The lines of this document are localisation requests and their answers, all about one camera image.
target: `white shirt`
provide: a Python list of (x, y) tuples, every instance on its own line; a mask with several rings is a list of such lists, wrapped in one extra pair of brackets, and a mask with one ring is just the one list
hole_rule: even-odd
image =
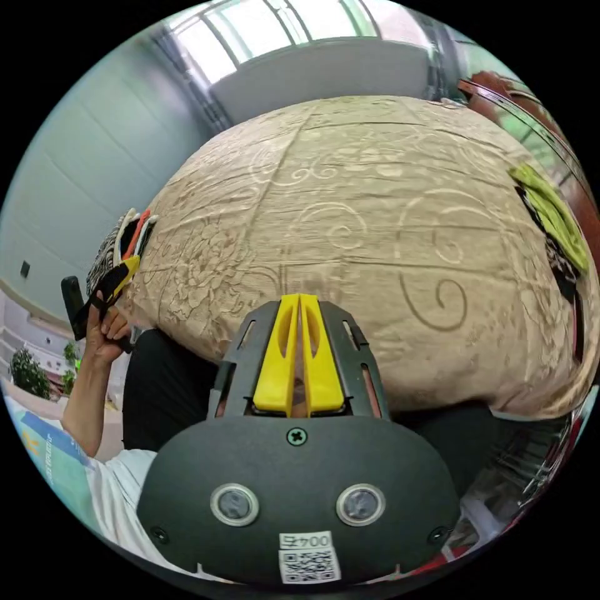
[[(133, 554), (180, 573), (156, 549), (136, 514), (142, 485), (156, 456), (122, 450), (102, 463), (85, 455), (60, 421), (42, 419), (4, 392), (4, 400), (30, 458), (56, 495), (87, 527)], [(230, 583), (204, 573), (196, 577)]]

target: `qr code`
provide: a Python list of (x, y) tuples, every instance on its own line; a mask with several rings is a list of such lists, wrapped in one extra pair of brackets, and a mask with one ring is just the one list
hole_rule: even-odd
[(332, 548), (280, 552), (284, 583), (325, 583), (339, 579), (338, 559)]

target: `yellow plastic piece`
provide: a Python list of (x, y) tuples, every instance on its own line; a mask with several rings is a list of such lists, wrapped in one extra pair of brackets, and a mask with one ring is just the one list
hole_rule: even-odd
[(126, 258), (124, 261), (121, 261), (119, 265), (124, 264), (127, 267), (127, 275), (123, 278), (123, 280), (119, 283), (116, 289), (113, 292), (113, 296), (117, 296), (119, 292), (125, 287), (125, 285), (131, 280), (131, 278), (136, 274), (139, 269), (139, 256), (131, 256), (130, 258)]
[(344, 394), (317, 296), (300, 294), (300, 311), (308, 416), (311, 413), (337, 411), (342, 408)]
[(281, 296), (254, 392), (254, 405), (260, 411), (292, 414), (299, 302), (300, 294)]

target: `white label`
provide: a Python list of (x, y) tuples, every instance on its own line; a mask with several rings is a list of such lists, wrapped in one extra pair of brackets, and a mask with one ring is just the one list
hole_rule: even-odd
[(331, 531), (279, 534), (279, 570), (283, 583), (339, 581), (341, 573)]

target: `wooden furniture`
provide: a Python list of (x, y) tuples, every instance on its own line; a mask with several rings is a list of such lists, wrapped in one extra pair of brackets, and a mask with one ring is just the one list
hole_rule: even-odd
[(496, 81), (494, 74), (486, 74), (484, 79), (481, 74), (478, 76), (490, 87), (466, 79), (458, 84), (468, 99), (469, 108), (518, 139), (541, 163), (575, 213), (600, 271), (600, 212), (581, 164), (562, 132), (549, 116), (543, 119), (542, 112), (534, 116), (523, 108), (526, 103), (535, 105), (537, 99), (533, 96), (524, 97), (519, 92), (517, 96), (523, 101), (518, 104), (517, 96), (512, 97), (499, 77), (496, 76)]

